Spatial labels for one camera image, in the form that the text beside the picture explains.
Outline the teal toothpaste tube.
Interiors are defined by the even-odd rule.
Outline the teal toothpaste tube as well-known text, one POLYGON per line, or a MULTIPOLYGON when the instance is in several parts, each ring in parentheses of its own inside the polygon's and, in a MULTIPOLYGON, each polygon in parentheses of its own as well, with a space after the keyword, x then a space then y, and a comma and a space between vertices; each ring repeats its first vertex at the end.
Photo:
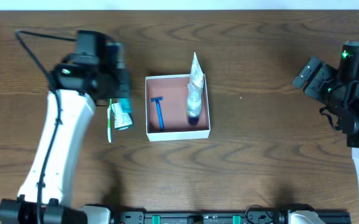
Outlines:
POLYGON ((123 113, 131 114, 133 112, 130 98, 119 98, 118 104, 120 105, 121 111, 123 113))

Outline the green white soap packet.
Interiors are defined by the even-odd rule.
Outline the green white soap packet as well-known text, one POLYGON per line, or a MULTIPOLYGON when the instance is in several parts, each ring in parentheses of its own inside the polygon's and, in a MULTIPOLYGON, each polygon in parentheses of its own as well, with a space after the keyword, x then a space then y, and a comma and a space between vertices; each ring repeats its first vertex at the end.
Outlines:
POLYGON ((120 103, 113 103, 111 110, 114 117, 114 128, 116 130, 124 130, 133 126, 133 121, 129 113, 123 111, 120 103))

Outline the blue disposable razor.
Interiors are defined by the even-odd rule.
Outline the blue disposable razor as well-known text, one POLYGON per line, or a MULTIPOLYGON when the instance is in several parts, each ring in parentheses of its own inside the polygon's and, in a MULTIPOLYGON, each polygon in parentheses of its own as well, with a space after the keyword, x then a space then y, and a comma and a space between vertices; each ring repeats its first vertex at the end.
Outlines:
POLYGON ((157 115, 159 118, 159 127, 161 131, 164 130, 164 120, 163 120, 161 104, 160 104, 160 101, 162 101, 163 99, 164 98, 162 96, 151 98, 151 102, 154 102, 156 104, 157 115))

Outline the green white toothbrush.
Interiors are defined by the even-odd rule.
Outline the green white toothbrush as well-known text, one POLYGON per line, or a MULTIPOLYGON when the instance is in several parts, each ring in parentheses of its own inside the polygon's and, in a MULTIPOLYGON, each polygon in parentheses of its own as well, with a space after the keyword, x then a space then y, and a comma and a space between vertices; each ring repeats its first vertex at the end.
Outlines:
POLYGON ((108 142, 112 143, 113 137, 112 137, 112 131, 111 131, 111 105, 112 105, 112 99, 109 100, 109 105, 107 108, 107 136, 108 136, 108 142))

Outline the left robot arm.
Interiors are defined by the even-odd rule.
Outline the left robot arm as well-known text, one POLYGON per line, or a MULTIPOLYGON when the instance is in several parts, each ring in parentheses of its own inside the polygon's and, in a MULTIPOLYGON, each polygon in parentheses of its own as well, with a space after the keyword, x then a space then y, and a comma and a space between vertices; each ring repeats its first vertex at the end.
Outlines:
POLYGON ((71 208, 73 176, 96 105, 89 95, 59 90, 48 95, 44 130, 31 170, 15 200, 0 204, 2 224, 105 223, 111 210, 101 205, 71 208))

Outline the white floral shampoo tube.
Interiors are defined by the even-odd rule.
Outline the white floral shampoo tube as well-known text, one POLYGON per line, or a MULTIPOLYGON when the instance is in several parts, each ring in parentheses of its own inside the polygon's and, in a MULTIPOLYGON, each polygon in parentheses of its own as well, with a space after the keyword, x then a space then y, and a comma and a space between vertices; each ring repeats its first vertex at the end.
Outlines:
POLYGON ((192 66, 190 70, 190 84, 192 84, 198 91, 203 90, 204 74, 195 52, 193 53, 192 66))

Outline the clear pump bottle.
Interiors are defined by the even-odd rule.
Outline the clear pump bottle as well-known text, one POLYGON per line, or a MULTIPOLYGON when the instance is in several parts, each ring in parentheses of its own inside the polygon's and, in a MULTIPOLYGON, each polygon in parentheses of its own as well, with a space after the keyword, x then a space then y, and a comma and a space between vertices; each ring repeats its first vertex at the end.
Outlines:
POLYGON ((201 110, 202 92, 194 86, 193 83, 189 83, 187 97, 187 117, 189 125, 196 126, 198 124, 201 110))

